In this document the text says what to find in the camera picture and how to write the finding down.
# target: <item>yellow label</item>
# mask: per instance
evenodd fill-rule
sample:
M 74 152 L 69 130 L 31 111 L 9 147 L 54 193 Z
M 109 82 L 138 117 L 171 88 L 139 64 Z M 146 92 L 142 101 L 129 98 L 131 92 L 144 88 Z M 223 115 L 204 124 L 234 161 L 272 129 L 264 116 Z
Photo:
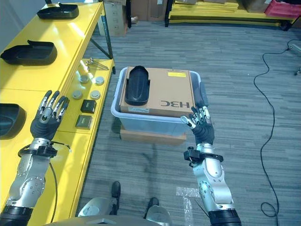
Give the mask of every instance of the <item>yellow label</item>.
M 186 78 L 186 73 L 183 73 L 183 72 L 169 72 L 168 76 Z

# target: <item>yellow table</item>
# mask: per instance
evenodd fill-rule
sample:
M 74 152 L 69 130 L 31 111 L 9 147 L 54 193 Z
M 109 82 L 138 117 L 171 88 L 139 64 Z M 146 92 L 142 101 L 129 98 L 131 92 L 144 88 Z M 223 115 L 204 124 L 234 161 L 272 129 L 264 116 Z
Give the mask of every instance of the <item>yellow table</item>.
M 60 90 L 71 101 L 54 141 L 71 146 L 70 153 L 65 146 L 54 145 L 57 156 L 51 159 L 58 181 L 58 203 L 55 221 L 73 217 L 77 208 L 85 173 L 87 170 L 95 134 L 102 113 L 105 95 L 114 66 L 113 59 L 97 60 L 109 70 L 91 70 L 90 82 L 80 84 L 76 76 L 99 16 L 105 15 L 103 4 L 79 3 L 79 16 L 73 20 L 45 21 L 34 17 L 15 37 L 6 49 L 26 44 L 27 39 L 51 41 L 57 48 L 57 58 L 47 66 L 9 65 L 0 59 L 0 102 L 19 104 L 26 111 L 25 125 L 13 139 L 0 140 L 1 209 L 8 197 L 11 183 L 16 176 L 20 158 L 18 151 L 33 140 L 30 124 L 46 90 Z M 97 86 L 95 77 L 104 77 L 105 83 Z M 71 93 L 79 89 L 81 100 L 74 100 Z M 92 90 L 98 90 L 98 99 L 90 130 L 75 128 L 83 99 L 90 99 Z M 55 185 L 51 170 L 46 173 L 45 191 L 37 202 L 28 225 L 36 226 L 50 222 L 55 200 Z

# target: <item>red crate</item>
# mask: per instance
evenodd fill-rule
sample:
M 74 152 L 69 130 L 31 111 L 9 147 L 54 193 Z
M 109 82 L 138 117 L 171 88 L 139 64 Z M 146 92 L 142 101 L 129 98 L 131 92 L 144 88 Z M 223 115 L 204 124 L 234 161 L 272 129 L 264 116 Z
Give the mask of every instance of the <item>red crate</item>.
M 273 0 L 264 12 L 268 16 L 297 18 L 301 15 L 301 5 L 292 5 L 286 2 Z

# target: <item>black square component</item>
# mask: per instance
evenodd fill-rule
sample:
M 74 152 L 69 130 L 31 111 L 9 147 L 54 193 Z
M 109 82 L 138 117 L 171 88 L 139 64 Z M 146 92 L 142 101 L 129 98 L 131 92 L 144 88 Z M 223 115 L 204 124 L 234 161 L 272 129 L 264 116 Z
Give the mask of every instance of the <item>black square component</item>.
M 92 116 L 79 115 L 75 127 L 79 129 L 90 129 L 92 124 Z
M 83 100 L 83 104 L 81 105 L 81 112 L 83 113 L 94 113 L 96 108 L 96 101 L 94 100 Z

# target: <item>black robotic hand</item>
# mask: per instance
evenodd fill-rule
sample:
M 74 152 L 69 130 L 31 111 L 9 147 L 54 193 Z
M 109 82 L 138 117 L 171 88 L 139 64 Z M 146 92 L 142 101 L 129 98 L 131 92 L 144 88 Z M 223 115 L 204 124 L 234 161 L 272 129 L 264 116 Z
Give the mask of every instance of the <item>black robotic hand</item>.
M 196 138 L 196 144 L 209 143 L 213 144 L 214 129 L 211 123 L 210 114 L 206 106 L 199 104 L 191 108 L 193 114 L 181 116 L 181 120 L 190 127 Z
M 56 105 L 54 105 L 56 98 L 60 94 L 59 91 L 54 92 L 53 96 L 48 102 L 51 93 L 52 91 L 49 90 L 43 97 L 37 114 L 30 126 L 30 132 L 34 138 L 52 140 L 68 107 L 69 99 L 64 96 L 61 96 Z

